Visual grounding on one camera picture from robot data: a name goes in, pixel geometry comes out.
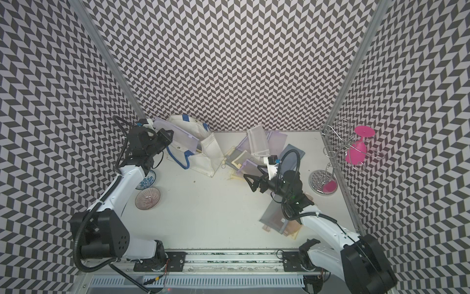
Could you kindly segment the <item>white canvas bag blue handles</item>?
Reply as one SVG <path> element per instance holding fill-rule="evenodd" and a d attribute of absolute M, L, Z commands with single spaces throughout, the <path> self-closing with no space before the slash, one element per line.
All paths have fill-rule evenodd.
<path fill-rule="evenodd" d="M 188 115 L 172 115 L 167 121 L 186 136 L 173 140 L 167 148 L 168 159 L 184 170 L 192 169 L 213 177 L 222 164 L 224 154 L 209 125 Z"/>

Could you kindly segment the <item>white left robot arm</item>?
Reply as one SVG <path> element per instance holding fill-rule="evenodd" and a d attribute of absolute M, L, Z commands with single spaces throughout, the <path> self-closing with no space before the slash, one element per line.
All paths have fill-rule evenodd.
<path fill-rule="evenodd" d="M 91 273 L 121 259 L 163 263 L 161 242 L 130 233 L 121 217 L 136 187 L 146 178 L 154 156 L 173 141 L 172 130 L 133 126 L 116 161 L 116 177 L 86 211 L 75 213 L 69 224 L 73 236 L 72 257 L 82 272 Z"/>

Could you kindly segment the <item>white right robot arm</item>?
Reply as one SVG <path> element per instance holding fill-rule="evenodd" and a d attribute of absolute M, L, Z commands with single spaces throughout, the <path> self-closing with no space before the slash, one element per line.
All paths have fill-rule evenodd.
<path fill-rule="evenodd" d="M 282 178 L 244 175 L 253 192 L 270 190 L 280 197 L 283 216 L 313 230 L 318 239 L 307 240 L 299 248 L 302 266 L 323 268 L 342 279 L 352 294 L 387 294 L 398 283 L 378 240 L 361 236 L 341 226 L 321 212 L 302 190 L 298 172 L 286 171 Z"/>

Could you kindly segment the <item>purple mesh pouch bottom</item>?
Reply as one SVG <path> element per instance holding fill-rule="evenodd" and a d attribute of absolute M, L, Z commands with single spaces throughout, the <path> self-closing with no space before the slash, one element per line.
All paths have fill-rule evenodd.
<path fill-rule="evenodd" d="M 166 131 L 173 131 L 173 142 L 171 146 L 175 149 L 180 149 L 182 152 L 191 151 L 195 153 L 200 141 L 189 132 L 181 129 L 171 122 L 156 118 L 153 121 L 155 130 L 165 129 Z"/>

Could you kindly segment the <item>white mesh pencil pouch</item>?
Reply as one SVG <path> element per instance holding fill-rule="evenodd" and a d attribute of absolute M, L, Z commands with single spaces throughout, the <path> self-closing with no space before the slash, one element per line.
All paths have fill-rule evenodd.
<path fill-rule="evenodd" d="M 252 127 L 247 131 L 251 153 L 257 157 L 269 156 L 269 145 L 266 132 L 262 125 Z"/>

